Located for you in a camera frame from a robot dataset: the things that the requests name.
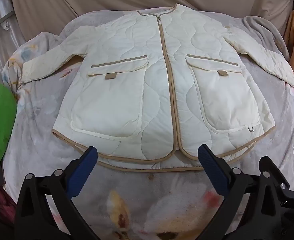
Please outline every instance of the shiny gray curtain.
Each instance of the shiny gray curtain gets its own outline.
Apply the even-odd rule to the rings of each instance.
[[[0,23],[0,83],[2,83],[4,64],[15,50],[26,42],[19,28],[17,18],[12,11],[11,0],[0,0],[0,20],[8,14],[11,15]]]

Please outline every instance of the pocket flap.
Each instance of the pocket flap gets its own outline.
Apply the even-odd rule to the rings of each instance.
[[[92,65],[88,71],[88,75],[101,75],[108,73],[131,72],[145,67],[148,64],[147,55],[133,57],[114,62],[107,62],[98,65]]]
[[[196,68],[201,68],[208,71],[230,71],[241,73],[242,70],[238,66],[237,63],[221,60],[221,59],[214,59],[208,57],[201,57],[201,56],[194,56],[187,54],[186,61],[189,65]]]

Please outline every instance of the fleece blanket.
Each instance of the fleece blanket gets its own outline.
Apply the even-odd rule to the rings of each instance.
[[[149,9],[144,13],[158,10],[164,8]],[[40,33],[22,45],[5,65],[3,82],[18,100],[16,121],[3,159],[4,188],[15,202],[27,173],[47,176],[80,157],[78,151],[51,133],[80,63],[70,63],[45,79],[20,85],[22,64],[57,46],[81,25],[98,26],[126,13],[91,12],[70,22],[59,36]],[[281,35],[267,20],[204,14],[223,25],[246,31],[266,49],[282,53],[289,59]],[[251,58],[241,56],[241,59],[262,91],[276,129],[231,166],[248,174],[259,174],[258,162],[268,155],[294,190],[294,88],[266,73]],[[229,230],[236,228],[247,199],[248,196],[244,196]],[[101,239],[193,240],[215,214],[222,197],[216,194],[204,171],[137,173],[96,165],[80,195],[72,200]],[[48,201],[58,226],[67,232],[52,199],[48,198]]]

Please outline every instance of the maroon cloth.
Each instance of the maroon cloth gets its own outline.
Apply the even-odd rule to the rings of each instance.
[[[16,203],[0,186],[0,217],[11,224],[14,224],[16,214]]]

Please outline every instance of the jacket sleeve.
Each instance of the jacket sleeve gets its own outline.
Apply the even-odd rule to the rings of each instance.
[[[92,28],[90,26],[79,27],[60,45],[39,57],[25,62],[22,65],[20,83],[28,83],[51,75],[75,55],[85,57]]]
[[[294,87],[294,72],[283,55],[265,49],[245,31],[235,27],[227,29],[224,39],[239,54],[248,54],[263,70]]]

